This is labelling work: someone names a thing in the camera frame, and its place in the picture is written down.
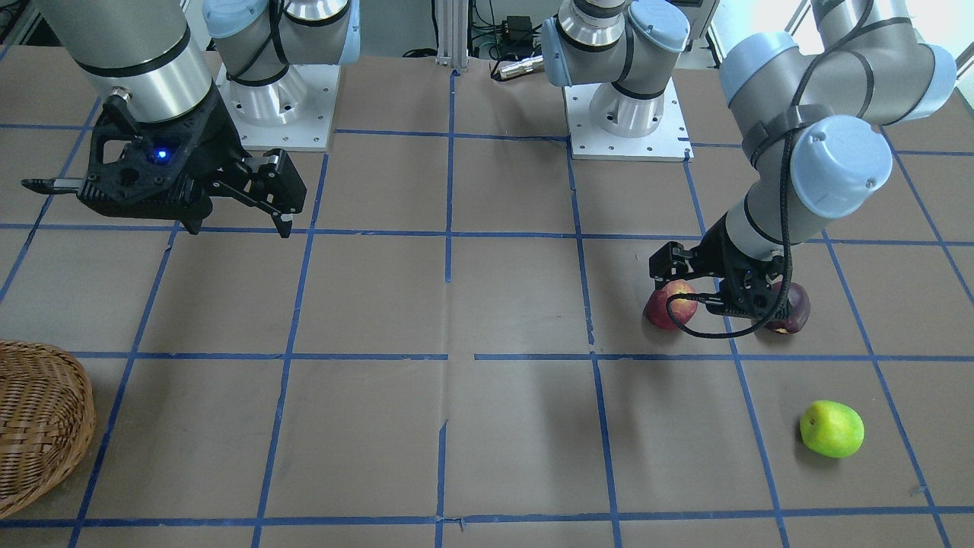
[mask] basket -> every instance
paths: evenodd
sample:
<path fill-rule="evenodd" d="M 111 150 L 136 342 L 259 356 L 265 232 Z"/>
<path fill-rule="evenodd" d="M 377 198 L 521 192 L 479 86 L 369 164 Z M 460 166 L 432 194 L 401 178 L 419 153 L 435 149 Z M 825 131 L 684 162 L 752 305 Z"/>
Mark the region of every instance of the basket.
<path fill-rule="evenodd" d="M 74 470 L 94 436 L 92 386 L 73 356 L 0 340 L 0 518 Z"/>

